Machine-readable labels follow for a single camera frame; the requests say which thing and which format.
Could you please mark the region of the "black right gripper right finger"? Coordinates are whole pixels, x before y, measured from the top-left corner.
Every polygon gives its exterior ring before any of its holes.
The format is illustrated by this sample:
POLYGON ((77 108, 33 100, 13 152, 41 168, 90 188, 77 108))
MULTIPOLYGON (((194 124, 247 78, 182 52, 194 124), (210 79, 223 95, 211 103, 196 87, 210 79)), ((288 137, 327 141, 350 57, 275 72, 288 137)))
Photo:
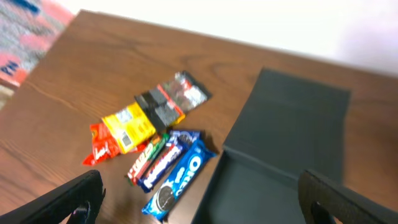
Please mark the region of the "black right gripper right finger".
POLYGON ((397 212, 339 185, 315 171, 298 179, 298 200, 305 222, 397 223, 397 212))

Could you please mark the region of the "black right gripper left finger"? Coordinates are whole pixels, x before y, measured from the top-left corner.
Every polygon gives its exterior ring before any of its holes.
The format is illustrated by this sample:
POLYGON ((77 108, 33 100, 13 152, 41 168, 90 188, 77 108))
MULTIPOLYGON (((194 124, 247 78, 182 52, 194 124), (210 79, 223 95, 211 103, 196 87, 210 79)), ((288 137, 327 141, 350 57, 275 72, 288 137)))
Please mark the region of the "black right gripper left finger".
POLYGON ((1 223, 94 223, 105 189, 98 170, 89 170, 39 198, 1 215, 1 223))

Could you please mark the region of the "blue Oreo cookie pack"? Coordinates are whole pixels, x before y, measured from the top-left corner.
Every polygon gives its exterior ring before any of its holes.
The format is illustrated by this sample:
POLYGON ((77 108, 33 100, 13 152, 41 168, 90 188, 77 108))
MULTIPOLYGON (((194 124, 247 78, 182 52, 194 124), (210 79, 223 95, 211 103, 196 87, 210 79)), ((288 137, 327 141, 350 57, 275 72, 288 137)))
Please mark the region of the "blue Oreo cookie pack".
POLYGON ((187 148, 187 152, 142 209, 144 215, 152 215, 161 223, 206 163, 216 156, 201 139, 190 146, 181 140, 179 142, 187 148))

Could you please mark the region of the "black snack packet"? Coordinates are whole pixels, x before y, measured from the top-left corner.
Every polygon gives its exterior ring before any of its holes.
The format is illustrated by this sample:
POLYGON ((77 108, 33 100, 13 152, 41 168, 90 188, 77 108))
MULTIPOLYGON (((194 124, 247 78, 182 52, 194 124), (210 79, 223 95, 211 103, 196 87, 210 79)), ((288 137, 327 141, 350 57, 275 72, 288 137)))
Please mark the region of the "black snack packet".
POLYGON ((181 122, 191 110, 211 97, 204 84, 183 70, 177 72, 173 79, 134 98, 159 133, 181 122))

